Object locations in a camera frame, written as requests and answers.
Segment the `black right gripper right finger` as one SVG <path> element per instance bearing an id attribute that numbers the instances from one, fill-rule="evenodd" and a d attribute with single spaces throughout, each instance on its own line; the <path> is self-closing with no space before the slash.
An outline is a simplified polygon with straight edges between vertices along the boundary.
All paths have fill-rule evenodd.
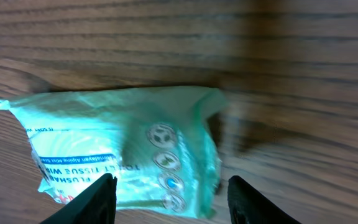
<path id="1" fill-rule="evenodd" d="M 238 175 L 228 180 L 232 224 L 300 224 Z"/>

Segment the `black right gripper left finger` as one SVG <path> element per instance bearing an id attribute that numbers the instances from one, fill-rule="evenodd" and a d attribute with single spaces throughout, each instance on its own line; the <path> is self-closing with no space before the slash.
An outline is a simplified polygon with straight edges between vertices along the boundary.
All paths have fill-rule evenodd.
<path id="1" fill-rule="evenodd" d="M 116 186 L 117 178 L 104 174 L 40 224 L 114 224 Z"/>

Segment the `teal wet wipes pack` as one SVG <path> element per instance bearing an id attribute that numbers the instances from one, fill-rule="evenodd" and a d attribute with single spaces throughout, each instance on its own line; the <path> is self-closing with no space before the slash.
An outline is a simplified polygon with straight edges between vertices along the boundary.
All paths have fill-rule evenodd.
<path id="1" fill-rule="evenodd" d="M 118 209 L 209 218 L 221 162 L 208 119 L 226 103 L 217 88 L 166 86 L 18 96 L 0 110 L 24 127 L 39 192 L 56 202 L 109 173 Z"/>

